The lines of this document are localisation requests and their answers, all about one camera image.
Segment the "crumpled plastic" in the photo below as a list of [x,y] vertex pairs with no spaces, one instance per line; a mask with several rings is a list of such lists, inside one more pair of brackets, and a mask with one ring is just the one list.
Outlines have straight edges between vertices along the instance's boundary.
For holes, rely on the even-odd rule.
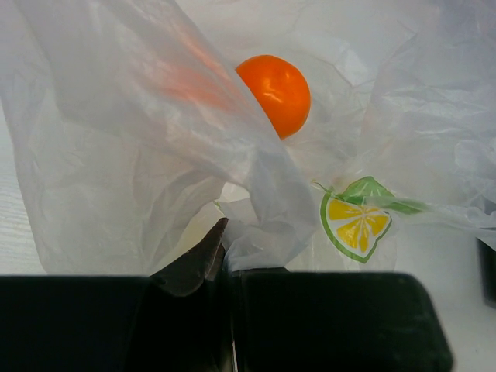
[[[404,223],[496,246],[491,2],[7,0],[0,20],[3,109],[51,273],[151,274],[213,201],[232,270],[391,269]],[[262,53],[312,92],[283,143],[234,71]],[[391,218],[366,262],[330,239],[332,200]]]

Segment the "orange ball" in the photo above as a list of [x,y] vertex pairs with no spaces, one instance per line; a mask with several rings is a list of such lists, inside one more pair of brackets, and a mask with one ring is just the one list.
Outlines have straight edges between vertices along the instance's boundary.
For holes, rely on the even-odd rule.
[[251,90],[281,139],[305,124],[312,98],[301,72],[275,56],[245,60],[236,72]]

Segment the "translucent plastic bag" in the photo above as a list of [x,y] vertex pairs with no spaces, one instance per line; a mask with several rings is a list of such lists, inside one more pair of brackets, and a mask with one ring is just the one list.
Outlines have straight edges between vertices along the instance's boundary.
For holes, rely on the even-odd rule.
[[[496,246],[490,2],[178,4],[201,33],[166,0],[0,5],[2,103],[48,271],[152,272],[214,200],[233,270],[390,269],[404,222]],[[262,53],[312,91],[284,145],[233,70]]]
[[174,2],[7,0],[0,17],[2,104],[48,272],[153,273],[227,181],[258,219],[233,263],[277,266],[303,249],[307,183]]
[[494,2],[178,3],[232,65],[276,54],[308,80],[310,116],[284,143],[321,226],[289,268],[392,269],[404,223],[496,247]]

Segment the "white plastic bag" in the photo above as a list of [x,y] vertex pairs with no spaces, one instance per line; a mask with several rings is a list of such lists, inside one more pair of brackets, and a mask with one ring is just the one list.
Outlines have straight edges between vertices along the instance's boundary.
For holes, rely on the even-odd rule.
[[284,144],[321,226],[289,268],[392,269],[404,223],[496,247],[494,2],[178,3],[232,65],[276,54],[308,80],[310,116]]
[[[234,270],[300,252],[291,269],[390,269],[404,222],[496,246],[491,2],[178,4],[219,53],[166,0],[0,5],[2,102],[47,270],[156,270],[222,189]],[[283,146],[233,70],[262,53],[312,92]]]
[[48,272],[152,274],[227,181],[257,213],[239,265],[303,249],[308,185],[174,2],[6,0],[0,17],[2,104]]

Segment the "lemon slice logo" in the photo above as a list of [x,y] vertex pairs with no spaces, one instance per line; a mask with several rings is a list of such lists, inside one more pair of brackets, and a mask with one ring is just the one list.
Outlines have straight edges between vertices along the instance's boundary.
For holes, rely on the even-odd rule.
[[391,216],[380,208],[355,205],[327,194],[322,201],[322,224],[334,246],[365,264],[391,227]]
[[[373,177],[353,182],[341,194],[318,185],[326,192],[320,208],[325,233],[339,251],[362,264],[374,254],[391,227],[388,211],[412,215],[427,208],[420,202],[395,198]],[[367,205],[368,198],[381,202],[381,208]]]

